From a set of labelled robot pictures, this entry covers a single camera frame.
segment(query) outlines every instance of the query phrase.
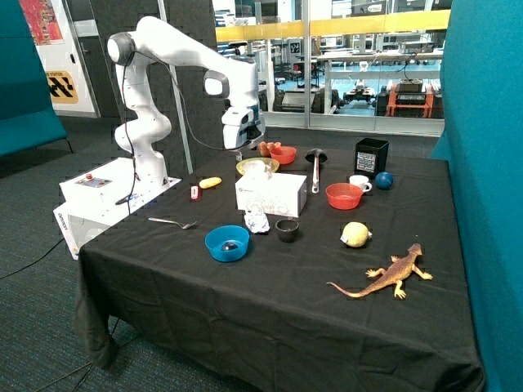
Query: black bowl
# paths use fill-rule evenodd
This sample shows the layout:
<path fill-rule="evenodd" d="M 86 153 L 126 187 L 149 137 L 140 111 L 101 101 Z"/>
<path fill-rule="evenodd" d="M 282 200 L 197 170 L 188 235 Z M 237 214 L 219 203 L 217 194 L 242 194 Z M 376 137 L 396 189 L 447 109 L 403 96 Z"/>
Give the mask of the black bowl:
<path fill-rule="evenodd" d="M 294 219 L 282 219 L 276 222 L 275 228 L 278 238 L 284 243 L 291 243 L 297 237 L 300 225 Z"/>

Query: toy lizard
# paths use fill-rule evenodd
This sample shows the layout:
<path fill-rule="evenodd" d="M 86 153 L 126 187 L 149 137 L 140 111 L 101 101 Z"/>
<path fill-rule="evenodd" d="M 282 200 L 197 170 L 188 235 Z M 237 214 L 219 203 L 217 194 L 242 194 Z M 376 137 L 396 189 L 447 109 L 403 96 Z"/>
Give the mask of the toy lizard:
<path fill-rule="evenodd" d="M 422 255 L 421 245 L 419 243 L 415 243 L 412 247 L 408 249 L 408 251 L 409 254 L 401 259 L 398 256 L 392 256 L 391 259 L 394 264 L 392 264 L 387 270 L 383 268 L 380 268 L 377 271 L 374 269 L 369 269 L 366 273 L 369 278 L 375 278 L 380 274 L 382 276 L 376 282 L 368 285 L 367 288 L 365 288 L 361 292 L 348 292 L 332 282 L 327 282 L 327 284 L 334 286 L 346 296 L 351 296 L 353 298 L 360 298 L 362 296 L 370 294 L 371 292 L 380 290 L 386 286 L 396 284 L 394 296 L 398 296 L 400 299 L 403 300 L 407 296 L 407 294 L 405 294 L 404 290 L 401 290 L 401 284 L 403 283 L 404 279 L 407 279 L 410 276 L 412 271 L 421 276 L 423 279 L 432 279 L 432 275 L 428 274 L 427 272 L 422 272 L 414 264 L 414 262 L 416 261 L 416 257 Z"/>

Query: black box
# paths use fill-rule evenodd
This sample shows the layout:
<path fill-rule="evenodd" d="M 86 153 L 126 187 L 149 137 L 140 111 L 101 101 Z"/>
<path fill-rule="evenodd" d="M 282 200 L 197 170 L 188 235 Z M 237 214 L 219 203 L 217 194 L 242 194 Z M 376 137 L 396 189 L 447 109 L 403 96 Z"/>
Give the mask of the black box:
<path fill-rule="evenodd" d="M 356 143 L 354 154 L 354 173 L 374 178 L 385 171 L 389 142 L 369 137 Z"/>

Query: banana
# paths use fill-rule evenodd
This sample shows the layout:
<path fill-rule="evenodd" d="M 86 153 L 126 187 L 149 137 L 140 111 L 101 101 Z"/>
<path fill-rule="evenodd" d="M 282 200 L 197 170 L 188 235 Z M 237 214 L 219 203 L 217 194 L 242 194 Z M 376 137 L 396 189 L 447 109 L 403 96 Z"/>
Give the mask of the banana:
<path fill-rule="evenodd" d="M 211 177 L 211 178 L 206 178 L 205 180 L 201 180 L 199 182 L 199 187 L 201 189 L 208 189 L 208 188 L 212 188 L 213 186 L 216 186 L 220 183 L 221 183 L 220 177 Z"/>
<path fill-rule="evenodd" d="M 349 247 L 363 247 L 367 239 L 372 236 L 372 233 L 369 232 L 369 229 L 363 223 L 350 222 L 345 225 L 340 239 Z"/>

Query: blue bowl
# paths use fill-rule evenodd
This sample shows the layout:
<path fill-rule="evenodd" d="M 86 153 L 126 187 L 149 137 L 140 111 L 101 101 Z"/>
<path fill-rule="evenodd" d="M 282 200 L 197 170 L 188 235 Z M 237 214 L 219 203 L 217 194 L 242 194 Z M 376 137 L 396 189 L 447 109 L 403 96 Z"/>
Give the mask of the blue bowl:
<path fill-rule="evenodd" d="M 248 239 L 248 231 L 241 226 L 220 226 L 208 232 L 205 246 L 213 259 L 229 263 L 245 255 Z"/>

